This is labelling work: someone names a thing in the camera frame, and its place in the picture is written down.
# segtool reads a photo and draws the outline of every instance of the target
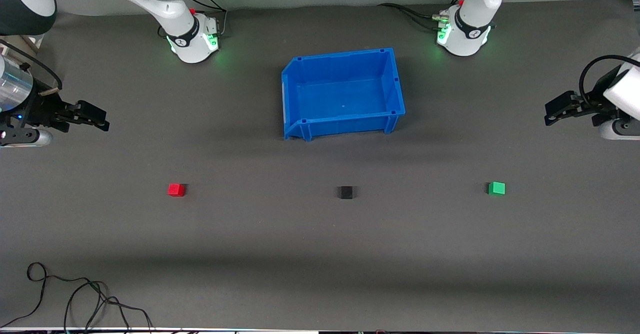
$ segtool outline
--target white robotic arm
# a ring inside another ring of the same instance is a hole
[[[171,49],[182,61],[204,61],[218,49],[218,23],[192,14],[183,0],[128,0],[146,9],[167,33]]]
[[[454,4],[441,11],[450,18],[443,24],[438,44],[457,56],[470,56],[487,42],[491,20],[503,0],[464,0],[460,6]]]
[[[618,65],[585,91],[585,77],[599,61],[616,59]],[[566,91],[545,105],[546,125],[559,120],[593,115],[591,122],[602,138],[640,140],[640,47],[629,57],[610,54],[591,61],[582,71],[579,93]]]

